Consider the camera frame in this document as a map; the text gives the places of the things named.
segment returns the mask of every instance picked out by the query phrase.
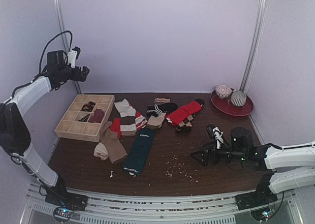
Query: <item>striped vase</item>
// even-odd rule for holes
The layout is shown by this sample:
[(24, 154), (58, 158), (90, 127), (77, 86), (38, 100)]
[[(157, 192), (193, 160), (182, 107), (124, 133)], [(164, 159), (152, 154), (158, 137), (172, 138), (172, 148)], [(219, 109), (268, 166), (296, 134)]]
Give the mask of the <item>striped vase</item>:
[(231, 102), (234, 106), (243, 107), (246, 103), (246, 94), (242, 91), (235, 90), (231, 96)]

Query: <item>red tray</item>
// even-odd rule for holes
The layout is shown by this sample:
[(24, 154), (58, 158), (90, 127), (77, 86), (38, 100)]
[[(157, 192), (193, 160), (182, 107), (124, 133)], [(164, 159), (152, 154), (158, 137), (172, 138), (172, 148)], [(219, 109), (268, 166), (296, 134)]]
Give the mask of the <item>red tray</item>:
[(247, 96), (246, 103), (243, 107), (236, 107), (231, 102), (231, 95), (227, 98), (219, 98), (214, 90), (211, 93), (211, 102), (218, 110), (231, 116), (243, 117), (252, 113), (254, 104), (250, 97)]

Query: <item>black sock with white stripes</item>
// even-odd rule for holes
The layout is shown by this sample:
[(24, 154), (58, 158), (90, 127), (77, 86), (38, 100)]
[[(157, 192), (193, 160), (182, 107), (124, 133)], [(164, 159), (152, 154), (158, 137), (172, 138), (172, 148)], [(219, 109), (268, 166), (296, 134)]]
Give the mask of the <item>black sock with white stripes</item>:
[(172, 103), (172, 102), (167, 102), (161, 105), (154, 105), (154, 106), (148, 106), (147, 108), (147, 116), (155, 116), (158, 117), (161, 115), (163, 112), (174, 112), (178, 108), (177, 104)]

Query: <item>wooden organizer box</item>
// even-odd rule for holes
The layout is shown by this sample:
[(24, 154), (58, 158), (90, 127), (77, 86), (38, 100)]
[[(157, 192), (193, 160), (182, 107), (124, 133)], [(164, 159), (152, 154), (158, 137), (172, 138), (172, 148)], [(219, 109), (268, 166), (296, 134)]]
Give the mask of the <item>wooden organizer box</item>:
[[(82, 112), (84, 104), (89, 101), (95, 102), (96, 105), (92, 112)], [(78, 139), (85, 141), (99, 142), (99, 131), (107, 122), (114, 106), (115, 96), (113, 95), (77, 95), (63, 118), (57, 125), (55, 133), (58, 137), (68, 139)], [(105, 112), (101, 123), (80, 122), (79, 120), (95, 111), (102, 109)]]

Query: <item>dark wooden tabletop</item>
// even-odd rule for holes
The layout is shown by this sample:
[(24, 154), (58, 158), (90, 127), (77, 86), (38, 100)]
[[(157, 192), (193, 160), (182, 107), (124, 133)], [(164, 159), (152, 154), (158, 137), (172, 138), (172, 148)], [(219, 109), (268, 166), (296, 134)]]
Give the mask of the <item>dark wooden tabletop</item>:
[[(234, 171), (224, 160), (217, 165), (203, 167), (190, 157), (209, 142), (205, 126), (213, 123), (224, 131), (227, 141), (234, 127), (246, 127), (253, 133), (255, 145), (260, 145), (248, 117), (228, 116), (210, 103), (210, 94), (114, 94), (116, 98), (126, 98), (136, 110), (146, 115), (146, 108), (153, 104), (155, 97), (170, 98), (171, 102), (182, 106), (196, 98), (206, 104), (193, 122), (192, 132), (175, 134), (175, 128), (164, 122), (155, 130), (155, 138), (148, 155), (143, 173), (132, 177), (123, 172), (122, 165), (115, 167), (109, 159), (102, 161), (93, 156), (97, 143), (61, 138), (51, 158), (49, 166), (60, 174), (71, 188), (121, 195), (137, 196), (190, 196), (254, 189), (264, 172), (245, 168)], [(115, 108), (110, 119), (119, 117)], [(129, 153), (135, 136), (121, 138), (121, 143)], [(231, 165), (240, 169), (238, 162)]]

